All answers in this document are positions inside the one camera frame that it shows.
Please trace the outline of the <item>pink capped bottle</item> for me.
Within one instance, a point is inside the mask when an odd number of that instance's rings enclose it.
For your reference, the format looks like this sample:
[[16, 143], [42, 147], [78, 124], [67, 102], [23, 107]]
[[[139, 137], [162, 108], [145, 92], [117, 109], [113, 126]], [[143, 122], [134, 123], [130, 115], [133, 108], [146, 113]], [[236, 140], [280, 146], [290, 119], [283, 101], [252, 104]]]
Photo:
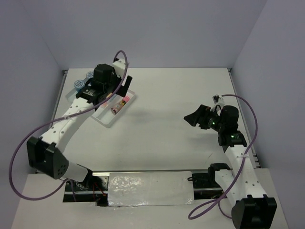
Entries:
[[112, 108], [111, 112], [114, 115], [117, 115], [118, 112], [127, 104], [127, 102], [130, 100], [130, 97], [126, 96], [123, 99], [121, 99], [118, 103], [116, 103]]

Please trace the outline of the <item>blue slime jar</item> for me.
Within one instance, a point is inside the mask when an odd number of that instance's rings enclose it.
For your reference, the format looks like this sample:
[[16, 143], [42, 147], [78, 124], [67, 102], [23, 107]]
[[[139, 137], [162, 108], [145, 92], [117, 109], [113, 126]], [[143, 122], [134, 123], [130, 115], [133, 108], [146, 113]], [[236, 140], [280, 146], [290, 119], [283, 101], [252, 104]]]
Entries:
[[84, 80], [76, 80], [73, 84], [74, 89], [79, 92], [84, 86], [85, 86], [85, 81]]
[[87, 79], [93, 78], [93, 71], [87, 72], [87, 73], [86, 73], [86, 78], [87, 78]]

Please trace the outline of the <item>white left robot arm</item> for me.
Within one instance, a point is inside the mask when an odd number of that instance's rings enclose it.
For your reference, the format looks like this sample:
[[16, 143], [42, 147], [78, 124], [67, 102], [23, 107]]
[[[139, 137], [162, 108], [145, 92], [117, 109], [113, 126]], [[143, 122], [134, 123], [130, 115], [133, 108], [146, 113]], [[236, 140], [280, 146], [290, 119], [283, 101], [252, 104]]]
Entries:
[[127, 76], [128, 64], [115, 59], [111, 65], [98, 64], [93, 77], [85, 82], [62, 116], [40, 137], [30, 137], [26, 143], [30, 167], [53, 179], [70, 179], [82, 190], [90, 189], [101, 179], [93, 172], [69, 161], [63, 154], [67, 144], [80, 126], [112, 95], [127, 94], [132, 77]]

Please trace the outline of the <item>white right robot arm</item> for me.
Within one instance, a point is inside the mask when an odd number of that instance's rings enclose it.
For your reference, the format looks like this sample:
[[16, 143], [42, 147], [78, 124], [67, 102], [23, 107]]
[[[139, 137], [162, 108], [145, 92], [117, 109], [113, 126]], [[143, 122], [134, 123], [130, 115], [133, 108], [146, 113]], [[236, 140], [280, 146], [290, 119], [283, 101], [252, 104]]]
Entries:
[[205, 105], [184, 117], [191, 126], [212, 129], [218, 133], [218, 144], [229, 159], [226, 163], [213, 163], [208, 168], [207, 181], [220, 186], [230, 201], [231, 219], [237, 229], [269, 229], [277, 203], [269, 197], [256, 176], [248, 156], [249, 147], [238, 130], [239, 111], [236, 107]]

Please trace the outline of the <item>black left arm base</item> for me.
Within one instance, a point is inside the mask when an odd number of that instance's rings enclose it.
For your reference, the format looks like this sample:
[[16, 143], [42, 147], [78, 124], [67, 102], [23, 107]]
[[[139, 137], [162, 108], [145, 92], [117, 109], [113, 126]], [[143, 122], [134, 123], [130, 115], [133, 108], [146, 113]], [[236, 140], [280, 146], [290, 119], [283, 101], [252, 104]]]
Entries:
[[99, 176], [101, 181], [91, 187], [84, 187], [75, 181], [66, 182], [63, 203], [93, 203], [99, 207], [107, 207], [109, 176]]

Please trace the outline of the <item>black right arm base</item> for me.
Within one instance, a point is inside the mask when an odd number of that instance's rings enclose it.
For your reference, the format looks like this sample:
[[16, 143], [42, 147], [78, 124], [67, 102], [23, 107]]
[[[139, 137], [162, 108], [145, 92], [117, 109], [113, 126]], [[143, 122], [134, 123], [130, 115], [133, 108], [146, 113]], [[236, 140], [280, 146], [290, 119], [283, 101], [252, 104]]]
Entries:
[[214, 181], [210, 180], [208, 172], [193, 173], [187, 178], [193, 184], [195, 200], [216, 199], [223, 194], [223, 189]]

